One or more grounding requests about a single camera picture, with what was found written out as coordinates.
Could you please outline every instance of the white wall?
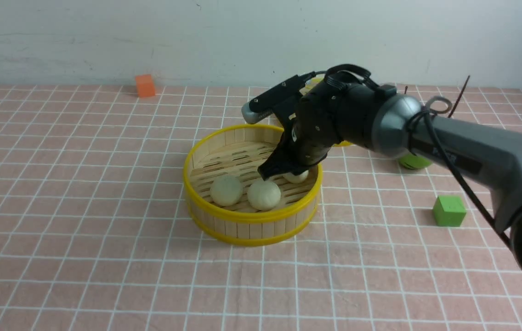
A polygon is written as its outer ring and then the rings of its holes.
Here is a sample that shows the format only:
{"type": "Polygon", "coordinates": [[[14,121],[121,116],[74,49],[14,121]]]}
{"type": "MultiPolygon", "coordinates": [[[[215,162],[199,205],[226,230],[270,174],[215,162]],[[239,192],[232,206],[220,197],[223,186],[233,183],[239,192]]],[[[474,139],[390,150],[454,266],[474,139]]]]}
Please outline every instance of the white wall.
{"type": "Polygon", "coordinates": [[[340,63],[522,87],[522,0],[0,0],[1,83],[272,86],[340,63]]]}

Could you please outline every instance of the white dough ball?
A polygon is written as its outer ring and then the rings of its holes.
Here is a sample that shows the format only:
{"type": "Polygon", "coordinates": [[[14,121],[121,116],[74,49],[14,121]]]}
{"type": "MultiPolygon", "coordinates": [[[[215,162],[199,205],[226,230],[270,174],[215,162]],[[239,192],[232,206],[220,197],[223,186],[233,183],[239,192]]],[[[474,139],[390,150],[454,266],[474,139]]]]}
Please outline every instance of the white dough ball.
{"type": "Polygon", "coordinates": [[[282,191],[276,183],[259,178],[249,187],[247,197],[251,207],[257,210],[270,210],[282,199],[282,191]]]}
{"type": "Polygon", "coordinates": [[[217,177],[210,187],[210,197],[223,207],[234,205],[243,196],[243,184],[235,176],[217,177]]]}
{"type": "Polygon", "coordinates": [[[304,171],[298,176],[288,172],[287,174],[284,174],[284,178],[286,178],[286,180],[292,184],[300,184],[301,182],[305,181],[306,178],[308,178],[308,170],[304,171]]]}

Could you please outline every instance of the yellow rim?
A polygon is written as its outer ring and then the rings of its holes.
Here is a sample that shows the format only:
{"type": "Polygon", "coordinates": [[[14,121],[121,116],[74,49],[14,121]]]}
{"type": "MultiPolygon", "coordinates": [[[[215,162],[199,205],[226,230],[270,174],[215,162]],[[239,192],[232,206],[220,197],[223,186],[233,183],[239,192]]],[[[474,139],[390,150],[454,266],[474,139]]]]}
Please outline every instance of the yellow rim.
{"type": "Polygon", "coordinates": [[[349,141],[343,141],[340,144],[336,144],[335,147],[347,147],[347,146],[351,146],[351,145],[352,144],[349,141]]]}
{"type": "Polygon", "coordinates": [[[219,241],[224,241],[225,243],[229,243],[232,245],[240,245],[240,246],[263,246],[263,245],[271,245],[275,243],[279,243],[281,241],[284,241],[285,239],[289,239],[293,237],[294,235],[297,235],[300,231],[302,231],[312,220],[312,217],[314,217],[314,214],[316,213],[316,209],[318,208],[318,205],[314,207],[312,212],[310,213],[310,216],[302,222],[297,228],[293,229],[292,231],[286,232],[282,235],[277,235],[276,237],[271,238],[263,238],[263,239],[240,239],[240,238],[234,238],[229,237],[227,235],[223,235],[221,233],[218,233],[214,230],[211,230],[207,226],[204,225],[198,218],[194,215],[192,212],[192,208],[188,206],[187,211],[189,212],[190,216],[192,216],[193,221],[196,223],[196,225],[202,229],[205,233],[210,235],[210,237],[216,238],[219,241]]]}
{"type": "Polygon", "coordinates": [[[320,191],[320,185],[322,184],[322,165],[318,164],[316,171],[316,182],[314,183],[314,186],[312,186],[312,189],[307,193],[307,195],[304,195],[302,199],[299,199],[296,203],[293,205],[289,205],[288,207],[273,210],[273,211],[265,211],[265,212],[238,212],[238,211],[232,211],[232,210],[226,210],[220,207],[216,207],[215,205],[208,203],[205,201],[192,187],[192,183],[189,181],[189,173],[188,173],[188,164],[190,160],[192,159],[193,153],[202,145],[204,142],[208,141],[214,136],[217,136],[218,134],[222,134],[226,131],[230,130],[237,130],[240,128],[251,128],[251,127],[257,127],[257,128],[267,128],[270,130],[277,130],[279,132],[283,132],[284,130],[278,126],[268,126],[265,124],[240,124],[237,126],[229,126],[227,128],[223,128],[221,130],[218,130],[217,132],[214,132],[213,134],[210,134],[206,138],[202,139],[201,141],[196,144],[192,150],[188,153],[186,157],[186,161],[183,165],[183,182],[186,187],[187,195],[190,197],[192,201],[194,201],[201,209],[203,209],[208,214],[211,214],[213,216],[224,218],[227,220],[231,220],[233,222],[238,223],[265,223],[265,222],[275,222],[276,220],[280,220],[282,218],[287,218],[289,216],[292,216],[293,214],[296,214],[301,209],[306,207],[312,199],[318,195],[318,192],[320,191]]]}

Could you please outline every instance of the black cable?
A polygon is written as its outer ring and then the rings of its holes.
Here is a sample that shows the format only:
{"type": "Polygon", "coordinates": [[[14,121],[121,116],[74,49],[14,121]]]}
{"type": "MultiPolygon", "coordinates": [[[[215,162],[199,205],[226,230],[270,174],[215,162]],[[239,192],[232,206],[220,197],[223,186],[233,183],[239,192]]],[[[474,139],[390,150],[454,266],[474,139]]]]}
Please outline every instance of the black cable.
{"type": "MultiPolygon", "coordinates": [[[[478,199],[477,195],[473,192],[473,190],[471,189],[469,184],[467,184],[467,182],[465,182],[465,179],[461,175],[461,172],[459,172],[457,167],[455,167],[455,165],[450,161],[450,159],[448,158],[447,152],[445,151],[443,145],[441,144],[439,136],[437,136],[437,132],[435,131],[435,128],[433,127],[432,115],[441,114],[443,112],[437,112],[437,111],[432,110],[431,104],[435,101],[443,101],[443,99],[444,98],[440,98],[440,97],[432,98],[423,107],[424,114],[417,114],[417,115],[420,115],[419,116],[420,118],[424,118],[425,127],[426,127],[427,132],[429,133],[432,143],[433,143],[433,145],[435,145],[435,147],[439,151],[439,153],[441,155],[441,159],[443,159],[447,168],[449,169],[451,174],[454,176],[455,180],[457,180],[457,182],[459,183],[461,188],[467,194],[467,197],[469,197],[469,199],[473,202],[473,205],[476,206],[476,208],[479,210],[479,212],[482,214],[482,216],[486,219],[488,224],[492,228],[494,228],[494,223],[495,223],[494,218],[492,217],[492,215],[490,215],[490,212],[488,212],[486,207],[484,207],[482,202],[478,199]]],[[[500,237],[500,239],[504,242],[506,247],[510,247],[510,245],[509,245],[510,240],[508,239],[508,237],[504,233],[497,233],[497,234],[500,237]]]]}

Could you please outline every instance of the yellow object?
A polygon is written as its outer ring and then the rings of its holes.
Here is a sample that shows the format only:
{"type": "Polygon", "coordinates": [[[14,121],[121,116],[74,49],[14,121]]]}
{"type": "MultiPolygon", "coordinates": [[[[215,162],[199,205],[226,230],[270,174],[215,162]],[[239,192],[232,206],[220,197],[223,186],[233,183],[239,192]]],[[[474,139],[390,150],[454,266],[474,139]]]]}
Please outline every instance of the yellow object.
{"type": "Polygon", "coordinates": [[[253,209],[246,194],[224,208],[212,203],[209,196],[217,176],[238,176],[245,188],[258,179],[257,166],[273,151],[283,131],[261,124],[230,126],[210,134],[190,151],[183,167],[187,207],[204,232],[234,245],[269,245],[292,237],[310,222],[320,201],[320,164],[300,184],[283,176],[274,178],[282,199],[270,211],[253,209]]]}
{"type": "MultiPolygon", "coordinates": [[[[306,84],[306,86],[304,86],[301,90],[300,90],[300,93],[302,94],[306,94],[308,93],[310,90],[312,90],[312,88],[314,86],[316,86],[316,84],[320,83],[322,81],[322,77],[314,77],[310,80],[310,82],[308,84],[306,84]]],[[[343,141],[342,143],[340,144],[336,144],[334,145],[334,147],[345,147],[345,146],[351,146],[352,144],[349,142],[349,141],[343,141]]]]}

